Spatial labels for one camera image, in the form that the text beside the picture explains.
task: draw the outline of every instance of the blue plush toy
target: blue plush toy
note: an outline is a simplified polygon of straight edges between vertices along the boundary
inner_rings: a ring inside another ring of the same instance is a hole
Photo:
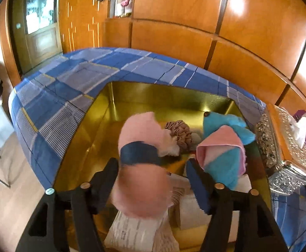
[[[196,149],[199,165],[212,178],[230,189],[246,171],[245,149],[255,140],[255,134],[246,129],[245,121],[232,114],[205,112],[204,140]]]

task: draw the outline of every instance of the dark blue band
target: dark blue band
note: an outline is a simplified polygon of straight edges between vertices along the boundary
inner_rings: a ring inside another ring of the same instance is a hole
[[[122,165],[154,164],[161,165],[156,147],[135,141],[126,144],[120,150],[120,162]]]

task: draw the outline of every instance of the wooden floor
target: wooden floor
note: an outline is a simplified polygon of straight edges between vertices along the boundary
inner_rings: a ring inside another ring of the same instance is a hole
[[[0,251],[14,252],[20,236],[44,189],[29,166],[17,136],[13,133],[1,149]]]

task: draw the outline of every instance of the brown scrunchie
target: brown scrunchie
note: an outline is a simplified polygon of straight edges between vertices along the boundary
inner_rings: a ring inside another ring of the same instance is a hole
[[[171,136],[177,136],[176,143],[180,147],[181,153],[189,151],[192,141],[191,131],[183,120],[167,122],[165,129],[171,131]]]

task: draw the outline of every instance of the screw head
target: screw head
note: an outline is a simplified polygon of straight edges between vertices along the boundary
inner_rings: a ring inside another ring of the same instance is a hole
[[[216,188],[216,189],[224,189],[225,186],[224,186],[224,184],[222,184],[222,183],[216,183],[216,184],[215,184],[215,188]]]
[[[84,183],[81,184],[81,188],[83,188],[83,189],[87,189],[87,188],[89,188],[90,186],[91,186],[91,185],[90,185],[89,182],[84,182]]]
[[[48,188],[48,189],[46,190],[46,194],[47,194],[47,195],[52,195],[54,192],[55,192],[55,189],[53,189],[53,188]]]
[[[258,196],[258,195],[259,195],[259,191],[257,191],[256,189],[251,189],[251,190],[250,190],[250,193],[251,193],[253,196]]]

